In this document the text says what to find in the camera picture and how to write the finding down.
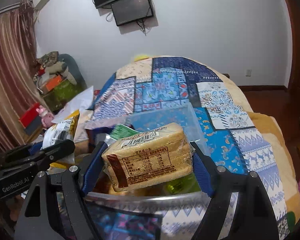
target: wall socket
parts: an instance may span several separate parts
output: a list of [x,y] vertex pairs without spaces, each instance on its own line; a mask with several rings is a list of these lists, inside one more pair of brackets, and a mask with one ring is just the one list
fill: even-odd
[[246,70],[246,77],[251,77],[251,69]]

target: wooden baseboard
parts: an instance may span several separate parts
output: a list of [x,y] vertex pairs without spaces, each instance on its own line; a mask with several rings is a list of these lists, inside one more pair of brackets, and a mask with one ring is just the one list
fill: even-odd
[[238,86],[241,91],[263,91],[263,90],[284,90],[287,91],[285,86]]

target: barcode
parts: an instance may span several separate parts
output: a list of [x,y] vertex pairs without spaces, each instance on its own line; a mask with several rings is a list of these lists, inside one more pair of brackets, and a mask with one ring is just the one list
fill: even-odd
[[123,146],[131,146],[131,145],[136,145],[137,143],[141,143],[141,142],[144,142],[144,141],[149,141],[154,136],[159,136],[159,133],[152,131],[151,133],[146,134],[146,135],[142,135],[141,137],[139,137],[138,139],[135,139],[135,140],[124,140],[121,144],[121,148]]
[[66,130],[55,130],[53,132],[53,139],[65,140],[67,138],[68,131]]

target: pink toy pig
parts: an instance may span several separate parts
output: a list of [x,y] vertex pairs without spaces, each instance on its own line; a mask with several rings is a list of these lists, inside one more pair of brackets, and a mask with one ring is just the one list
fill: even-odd
[[36,111],[41,117],[42,126],[44,128],[49,128],[52,125],[54,125],[54,123],[51,122],[54,119],[54,115],[50,113],[45,107],[39,106],[39,108],[37,108]]

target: silver bolt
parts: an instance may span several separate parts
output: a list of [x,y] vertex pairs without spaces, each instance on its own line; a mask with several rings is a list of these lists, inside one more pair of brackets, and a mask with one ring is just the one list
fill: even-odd
[[75,166],[75,165],[73,165],[73,166],[71,166],[71,167],[69,168],[69,171],[75,172],[77,169],[78,169],[78,167]]
[[37,176],[38,176],[39,178],[41,178],[41,177],[43,177],[45,174],[46,174],[45,171],[39,171],[39,172],[37,173]]
[[217,167],[217,170],[218,170],[219,172],[225,172],[225,171],[226,171],[226,168],[225,168],[224,166],[218,166],[218,167]]
[[253,178],[256,178],[256,177],[258,177],[258,173],[256,173],[255,171],[251,171],[250,176]]

